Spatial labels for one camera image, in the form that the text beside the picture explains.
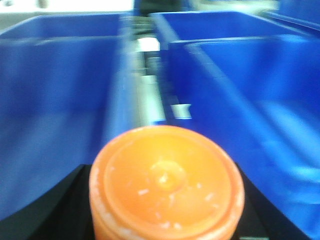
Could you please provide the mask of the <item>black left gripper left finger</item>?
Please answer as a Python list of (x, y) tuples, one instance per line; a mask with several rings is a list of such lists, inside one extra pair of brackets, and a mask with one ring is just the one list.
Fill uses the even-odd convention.
[(81, 164), (52, 189), (1, 220), (2, 240), (93, 240), (91, 166)]

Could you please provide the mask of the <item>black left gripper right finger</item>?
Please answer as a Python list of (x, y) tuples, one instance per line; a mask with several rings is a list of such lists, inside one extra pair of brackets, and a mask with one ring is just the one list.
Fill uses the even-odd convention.
[(233, 240), (309, 240), (310, 238), (252, 183), (238, 163), (236, 166), (244, 184), (245, 204), (231, 238)]

